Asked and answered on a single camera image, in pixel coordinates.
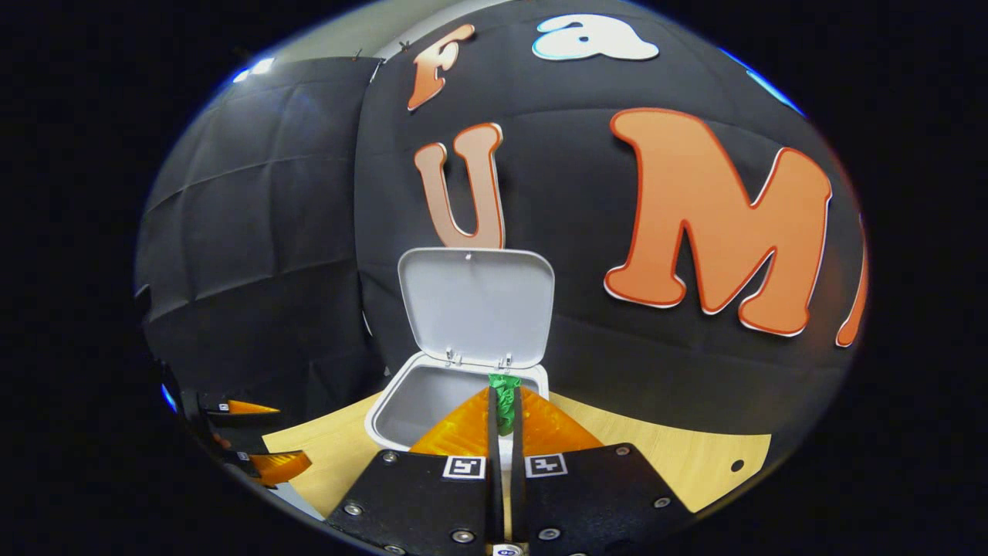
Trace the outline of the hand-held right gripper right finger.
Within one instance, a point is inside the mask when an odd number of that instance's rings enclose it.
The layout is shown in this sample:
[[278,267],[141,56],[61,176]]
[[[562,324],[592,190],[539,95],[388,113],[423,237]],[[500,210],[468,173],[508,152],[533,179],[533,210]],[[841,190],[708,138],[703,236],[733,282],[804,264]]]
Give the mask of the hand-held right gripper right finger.
[[514,393],[512,529],[530,555],[657,555],[696,516],[629,442],[525,454],[536,416]]

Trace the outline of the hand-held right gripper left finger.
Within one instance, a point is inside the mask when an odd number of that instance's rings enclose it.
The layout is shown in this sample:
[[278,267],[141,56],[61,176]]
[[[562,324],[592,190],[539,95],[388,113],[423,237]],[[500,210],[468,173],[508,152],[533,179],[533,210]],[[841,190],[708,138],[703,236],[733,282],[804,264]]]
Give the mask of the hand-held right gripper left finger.
[[492,390],[483,387],[427,433],[427,446],[382,449],[325,522],[387,555],[487,555],[501,538]]

